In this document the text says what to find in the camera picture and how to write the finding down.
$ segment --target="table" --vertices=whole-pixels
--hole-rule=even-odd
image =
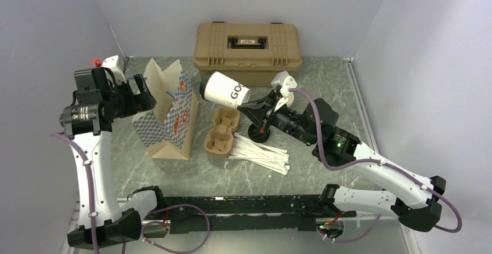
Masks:
[[[165,69],[177,57],[154,58]],[[132,118],[117,119],[113,123],[111,147],[115,191],[126,197],[133,190],[158,185],[165,196],[224,196],[224,195],[282,195],[319,194],[328,183],[350,188],[377,190],[376,184],[350,172],[330,172],[311,155],[313,146],[306,147],[296,139],[272,129],[267,145],[284,148],[290,155],[291,169],[286,176],[249,161],[226,160],[205,153],[203,142],[212,129],[212,115],[218,104],[201,99],[198,93],[200,75],[193,66],[193,58],[180,57],[183,69],[200,98],[198,118],[190,160],[152,159],[139,140]],[[126,75],[143,73],[149,57],[130,58]],[[337,126],[368,141],[368,133],[359,112],[355,87],[343,58],[305,57],[301,69],[294,75],[298,87],[313,98],[322,97],[340,117]],[[251,88],[250,99],[265,96],[271,88]],[[302,112],[308,101],[295,95],[291,108]],[[251,123],[241,117],[238,133],[247,136]]]

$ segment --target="gray wall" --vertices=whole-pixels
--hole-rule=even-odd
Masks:
[[[463,237],[423,234],[427,253],[492,246],[476,239],[492,229],[480,223],[492,221],[491,21],[492,0],[384,0],[355,55],[381,152],[446,178],[446,196],[466,218]]]
[[[192,56],[200,22],[298,27],[305,56],[354,56],[383,0],[96,0],[128,56]]]
[[[62,129],[73,71],[118,47],[94,0],[0,2],[0,252],[60,253],[77,177],[49,134]]]

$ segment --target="black handle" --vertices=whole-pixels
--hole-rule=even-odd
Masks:
[[[265,49],[266,38],[258,38],[259,44],[237,44],[237,38],[229,38],[232,49]]]

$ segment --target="paper bag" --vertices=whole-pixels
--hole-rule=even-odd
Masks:
[[[132,123],[152,158],[190,158],[198,99],[179,60],[164,71],[151,59],[143,74],[156,100],[154,109],[133,116]]]

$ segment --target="tan toolbox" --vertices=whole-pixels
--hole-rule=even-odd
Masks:
[[[245,86],[271,86],[278,72],[301,67],[297,29],[282,23],[202,23],[193,63],[202,78],[218,70]]]

